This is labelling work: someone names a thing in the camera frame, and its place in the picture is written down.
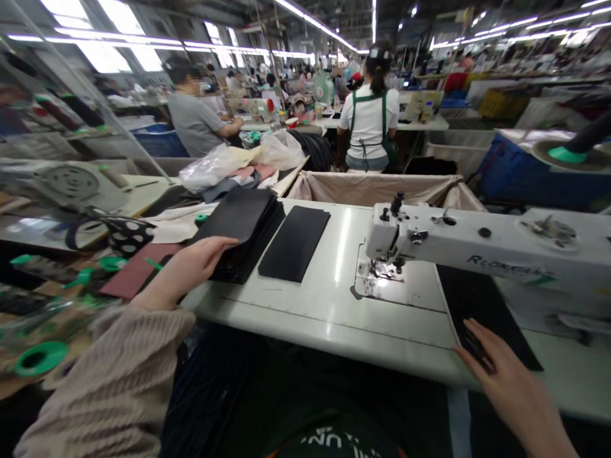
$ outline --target hand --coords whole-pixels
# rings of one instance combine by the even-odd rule
[[[517,358],[509,345],[474,319],[465,326],[479,339],[496,373],[488,375],[471,353],[454,351],[482,386],[496,413],[535,458],[577,457],[560,413],[543,382]]]
[[[221,255],[237,239],[208,237],[176,253],[131,302],[147,310],[174,310],[176,302],[210,278]]]

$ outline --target right hand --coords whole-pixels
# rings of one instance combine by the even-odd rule
[[[509,345],[474,319],[465,326],[477,337],[495,366],[488,375],[462,347],[454,351],[469,367],[496,413],[535,458],[578,457],[543,382],[530,372]]]

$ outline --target black cable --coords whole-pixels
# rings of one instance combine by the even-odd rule
[[[334,154],[331,144],[320,134],[306,134],[298,130],[289,133],[299,142],[310,160],[305,163],[304,170],[311,172],[328,172],[333,165]]]

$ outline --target blue bin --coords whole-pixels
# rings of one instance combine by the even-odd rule
[[[130,130],[152,157],[189,157],[175,130],[166,123],[155,123]]]
[[[469,108],[471,104],[462,99],[443,99],[440,108]]]
[[[611,202],[611,176],[552,172],[501,134],[477,171],[487,200],[596,212]]]

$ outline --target left hand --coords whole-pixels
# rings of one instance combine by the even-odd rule
[[[174,310],[183,295],[210,278],[223,253],[236,244],[237,239],[208,237],[182,249],[131,305],[151,311]]]

